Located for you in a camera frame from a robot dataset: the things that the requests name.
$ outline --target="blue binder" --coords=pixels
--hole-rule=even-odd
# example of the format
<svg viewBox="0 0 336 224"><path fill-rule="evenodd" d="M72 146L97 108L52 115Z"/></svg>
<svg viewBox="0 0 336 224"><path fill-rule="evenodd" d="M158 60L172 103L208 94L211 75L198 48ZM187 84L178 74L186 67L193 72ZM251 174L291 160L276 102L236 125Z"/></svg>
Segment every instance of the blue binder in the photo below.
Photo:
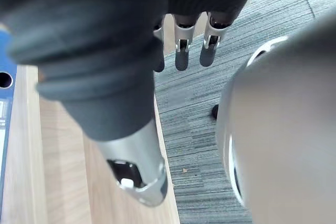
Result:
<svg viewBox="0 0 336 224"><path fill-rule="evenodd" d="M16 79L16 65L7 58L5 53L10 39L10 34L0 28L0 219L3 205L9 124L11 122L10 116Z"/></svg>

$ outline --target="white light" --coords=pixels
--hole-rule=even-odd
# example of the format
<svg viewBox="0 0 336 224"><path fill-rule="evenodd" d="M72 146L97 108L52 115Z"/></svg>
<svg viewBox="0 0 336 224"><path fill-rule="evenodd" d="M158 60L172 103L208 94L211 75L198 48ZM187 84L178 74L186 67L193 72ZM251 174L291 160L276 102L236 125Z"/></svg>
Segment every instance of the white light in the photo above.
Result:
<svg viewBox="0 0 336 224"><path fill-rule="evenodd" d="M121 179L121 185L124 186L124 187L133 188L134 187L134 182L131 179L123 178L123 179Z"/></svg>

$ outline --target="robotic arm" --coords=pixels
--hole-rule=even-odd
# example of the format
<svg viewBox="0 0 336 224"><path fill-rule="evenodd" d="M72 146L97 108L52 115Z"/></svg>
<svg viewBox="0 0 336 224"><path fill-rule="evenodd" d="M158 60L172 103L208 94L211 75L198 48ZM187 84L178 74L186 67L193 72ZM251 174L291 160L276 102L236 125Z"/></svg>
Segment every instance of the robotic arm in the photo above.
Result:
<svg viewBox="0 0 336 224"><path fill-rule="evenodd" d="M167 191L154 119L153 69L162 71L162 18L175 18L176 67L185 70L193 31L208 12L200 62L247 0L0 0L12 58L37 65L41 95L59 100L97 142L120 187L160 204Z"/></svg>

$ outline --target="black rubber sleeve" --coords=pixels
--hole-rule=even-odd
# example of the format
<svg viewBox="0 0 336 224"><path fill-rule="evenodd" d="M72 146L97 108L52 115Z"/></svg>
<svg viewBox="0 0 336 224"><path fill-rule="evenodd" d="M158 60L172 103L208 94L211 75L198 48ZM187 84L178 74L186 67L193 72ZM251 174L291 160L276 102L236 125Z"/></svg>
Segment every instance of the black rubber sleeve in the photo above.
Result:
<svg viewBox="0 0 336 224"><path fill-rule="evenodd" d="M44 75L39 93L60 100L94 140L130 135L153 118L153 36L167 0L0 0L16 63Z"/></svg>

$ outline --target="striped carpet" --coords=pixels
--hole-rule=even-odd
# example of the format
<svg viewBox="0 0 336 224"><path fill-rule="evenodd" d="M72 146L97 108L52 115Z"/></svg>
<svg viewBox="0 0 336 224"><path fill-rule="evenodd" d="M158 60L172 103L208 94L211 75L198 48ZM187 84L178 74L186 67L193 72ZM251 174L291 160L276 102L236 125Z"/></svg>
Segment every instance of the striped carpet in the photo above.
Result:
<svg viewBox="0 0 336 224"><path fill-rule="evenodd" d="M292 33L335 0L251 0L230 27L211 67L199 64L203 37L190 49L189 67L174 54L155 74L156 99L181 224L251 223L234 197L219 160L211 108L236 69L264 42Z"/></svg>

